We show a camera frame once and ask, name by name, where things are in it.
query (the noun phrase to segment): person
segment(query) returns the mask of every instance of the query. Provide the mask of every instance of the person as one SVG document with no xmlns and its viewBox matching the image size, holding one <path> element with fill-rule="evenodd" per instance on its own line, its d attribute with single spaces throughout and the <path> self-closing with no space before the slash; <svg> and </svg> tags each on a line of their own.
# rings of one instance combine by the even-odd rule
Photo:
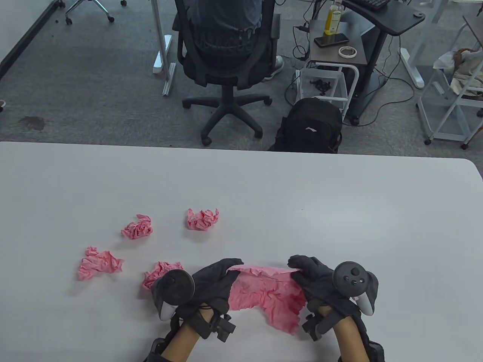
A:
<svg viewBox="0 0 483 362">
<path fill-rule="evenodd" d="M 168 333 L 159 355 L 146 361 L 156 362 L 186 362 L 200 335 L 195 331 L 190 313 L 209 324 L 216 316 L 228 311 L 228 298 L 231 285 L 236 280 L 238 271 L 227 270 L 234 265 L 240 265 L 240 259 L 222 259 L 193 275 L 196 285 L 195 295 L 185 306 L 180 306 L 176 313 L 184 319 L 179 328 Z M 333 326 L 333 331 L 339 344 L 343 362 L 369 362 L 367 342 L 369 338 L 365 329 L 361 329 L 357 319 L 360 318 L 358 307 L 348 298 L 338 293 L 332 285 L 332 269 L 322 264 L 316 258 L 304 255 L 294 255 L 288 260 L 288 266 L 296 268 L 291 274 L 292 279 L 302 288 L 308 303 L 319 301 L 318 313 L 327 317 L 336 312 L 340 320 Z"/>
<path fill-rule="evenodd" d="M 241 42 L 248 51 L 251 50 L 251 43 L 256 40 L 256 31 L 262 23 L 262 0 L 191 0 L 187 4 L 188 19 L 202 30 L 196 33 L 203 39 L 194 39 L 198 47 L 226 44 L 226 39 L 231 39 L 237 47 Z M 283 67 L 282 56 L 276 56 L 265 80 L 272 79 Z"/>
</svg>

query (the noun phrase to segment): rolling chair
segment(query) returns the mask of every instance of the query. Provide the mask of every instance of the rolling chair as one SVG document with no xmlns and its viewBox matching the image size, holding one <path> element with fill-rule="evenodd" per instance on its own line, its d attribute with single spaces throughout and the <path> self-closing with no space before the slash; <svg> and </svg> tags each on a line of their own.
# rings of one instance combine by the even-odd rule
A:
<svg viewBox="0 0 483 362">
<path fill-rule="evenodd" d="M 276 57 L 276 39 L 280 35 L 280 16 L 276 17 L 278 24 L 273 24 L 273 9 L 275 0 L 263 0 L 262 23 L 258 29 L 258 37 L 253 50 L 233 65 L 216 66 L 206 58 L 206 51 L 199 49 L 193 39 L 192 25 L 190 24 L 184 0 L 175 0 L 178 14 L 173 23 L 173 30 L 178 31 L 178 60 L 183 66 L 186 76 L 193 79 L 196 84 L 206 87 L 207 84 L 221 86 L 221 97 L 189 97 L 183 99 L 183 108 L 190 108 L 192 104 L 213 107 L 213 113 L 201 131 L 201 142 L 204 146 L 211 144 L 208 137 L 210 131 L 227 114 L 233 114 L 255 131 L 256 138 L 263 137 L 262 127 L 242 108 L 245 104 L 263 101 L 266 105 L 272 99 L 265 94 L 249 94 L 235 97 L 234 87 L 247 89 L 260 83 L 268 73 L 271 62 Z M 183 56 L 183 43 L 186 55 Z"/>
<path fill-rule="evenodd" d="M 72 4 L 72 6 L 65 12 L 65 22 L 67 25 L 72 25 L 72 19 L 69 18 L 69 13 L 71 11 L 73 11 L 76 7 L 78 7 L 80 4 L 82 4 L 85 0 L 76 0 L 74 2 L 74 4 Z M 109 12 L 107 11 L 107 9 L 100 3 L 99 0 L 87 0 L 87 1 L 93 1 L 102 11 L 104 11 L 104 13 L 106 14 L 107 16 L 107 19 L 113 23 L 114 22 L 114 18 L 112 16 L 109 15 Z M 65 8 L 65 2 L 63 0 L 59 0 L 58 2 L 58 7 L 60 9 L 64 9 Z M 121 0 L 121 5 L 122 6 L 127 6 L 128 5 L 128 2 L 127 0 Z"/>
</svg>

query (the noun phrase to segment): hand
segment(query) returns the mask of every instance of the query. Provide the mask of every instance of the hand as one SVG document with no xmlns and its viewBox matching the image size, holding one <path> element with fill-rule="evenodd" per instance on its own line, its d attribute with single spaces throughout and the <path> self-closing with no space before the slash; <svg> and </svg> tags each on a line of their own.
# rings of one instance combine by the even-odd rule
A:
<svg viewBox="0 0 483 362">
<path fill-rule="evenodd" d="M 316 257 L 294 255 L 288 259 L 288 266 L 300 269 L 292 272 L 290 276 L 302 288 L 310 311 L 316 311 L 320 306 L 329 305 L 344 317 L 360 315 L 359 307 L 335 289 L 332 283 L 334 271 L 322 264 Z"/>
<path fill-rule="evenodd" d="M 198 310 L 202 304 L 206 304 L 220 314 L 226 314 L 229 310 L 231 285 L 240 274 L 239 271 L 227 272 L 227 270 L 241 264 L 243 264 L 241 259 L 226 258 L 193 274 L 195 294 L 188 303 L 179 306 L 176 313 L 180 316 L 188 316 Z"/>
</svg>

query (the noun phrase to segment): floor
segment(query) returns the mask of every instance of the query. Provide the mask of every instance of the floor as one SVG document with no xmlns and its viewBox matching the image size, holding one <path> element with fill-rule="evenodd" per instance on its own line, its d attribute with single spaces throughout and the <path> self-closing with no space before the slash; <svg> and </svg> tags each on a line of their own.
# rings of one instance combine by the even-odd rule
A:
<svg viewBox="0 0 483 362">
<path fill-rule="evenodd" d="M 212 110 L 201 106 L 185 110 L 181 99 L 217 95 L 219 89 L 194 85 L 178 66 L 170 96 L 162 97 L 163 82 L 152 74 L 157 40 L 150 2 L 128 0 L 126 8 L 118 0 L 103 3 L 115 17 L 113 24 L 90 2 L 72 13 L 72 26 L 65 24 L 65 10 L 57 11 L 0 81 L 0 98 L 8 102 L 8 108 L 0 115 L 0 140 L 202 148 L 199 131 Z M 273 80 L 251 89 L 270 94 L 271 106 L 245 106 L 263 126 L 263 139 L 255 139 L 247 126 L 227 116 L 211 132 L 211 148 L 266 150 L 273 143 L 281 118 L 290 109 L 283 90 L 291 81 L 293 67 L 299 66 L 292 58 L 292 26 L 302 25 L 308 6 L 304 0 L 286 0 L 283 6 L 277 6 L 276 11 L 282 14 L 279 54 L 286 56 L 285 69 Z M 462 24 L 462 9 L 477 7 L 449 5 L 431 31 L 421 64 L 431 65 L 446 51 Z M 170 30 L 176 13 L 174 1 L 160 0 L 160 10 L 165 32 L 173 33 L 176 38 L 176 33 Z M 420 26 L 405 33 L 401 37 L 402 46 L 411 49 L 419 32 Z M 461 47 L 474 44 L 469 32 L 461 39 Z M 298 41 L 304 43 L 303 35 Z M 386 72 L 398 62 L 397 48 L 395 38 Z M 176 59 L 175 49 L 173 46 L 170 50 L 171 59 Z M 385 48 L 379 68 L 387 55 Z M 409 80 L 402 64 L 393 76 Z M 406 99 L 411 94 L 408 85 L 390 80 L 378 92 L 361 123 L 372 121 L 382 104 Z M 458 143 L 448 141 L 434 141 L 425 146 L 415 102 L 413 98 L 382 108 L 370 126 L 344 127 L 339 152 L 467 158 L 483 173 L 483 135 L 472 141 L 466 151 Z"/>
</svg>

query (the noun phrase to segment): chair caster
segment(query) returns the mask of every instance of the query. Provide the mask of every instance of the chair caster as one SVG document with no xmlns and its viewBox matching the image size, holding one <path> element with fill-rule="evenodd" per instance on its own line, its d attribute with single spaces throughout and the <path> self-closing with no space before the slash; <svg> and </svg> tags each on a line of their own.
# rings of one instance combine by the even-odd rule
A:
<svg viewBox="0 0 483 362">
<path fill-rule="evenodd" d="M 209 137 L 205 137 L 201 139 L 201 143 L 203 143 L 203 146 L 209 146 L 211 145 L 211 142 L 212 142 L 211 138 Z"/>
</svg>

